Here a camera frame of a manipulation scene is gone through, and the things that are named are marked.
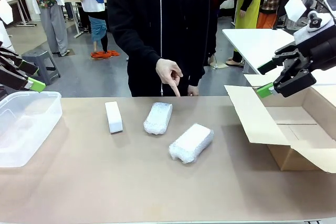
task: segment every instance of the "bubble-wrapped package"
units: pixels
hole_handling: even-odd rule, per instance
[[[213,138],[213,130],[194,124],[169,146],[169,153],[173,160],[179,158],[184,164],[194,162]]]
[[[172,112],[172,104],[162,102],[154,103],[146,121],[143,123],[145,131],[155,135],[164,134],[167,130]]]

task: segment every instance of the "white rectangular block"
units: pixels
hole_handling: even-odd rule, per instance
[[[172,104],[162,102],[154,103],[146,121],[143,123],[145,131],[155,135],[164,134],[167,130],[172,112]]]
[[[117,102],[105,103],[107,119],[109,121],[110,132],[115,133],[122,131],[121,114]]]
[[[214,131],[194,124],[169,146],[169,153],[174,160],[179,158],[184,164],[194,162],[213,138]]]

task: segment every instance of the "cardboard box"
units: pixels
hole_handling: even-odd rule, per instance
[[[262,76],[247,79],[253,87],[267,84]],[[264,99],[251,87],[225,88],[249,141],[266,144],[281,170],[336,173],[336,86]]]

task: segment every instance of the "black cable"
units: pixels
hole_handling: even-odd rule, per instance
[[[333,13],[329,10],[329,8],[323,3],[321,2],[320,0],[315,0],[317,1],[318,3],[320,3],[325,9],[327,9],[327,11],[330,13],[331,17],[333,17],[334,21],[336,22],[336,17],[333,15]]]

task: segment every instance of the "gray pants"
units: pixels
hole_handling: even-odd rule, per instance
[[[56,4],[51,8],[40,8],[40,11],[41,23],[51,52],[65,55],[68,50],[68,35],[61,7]]]

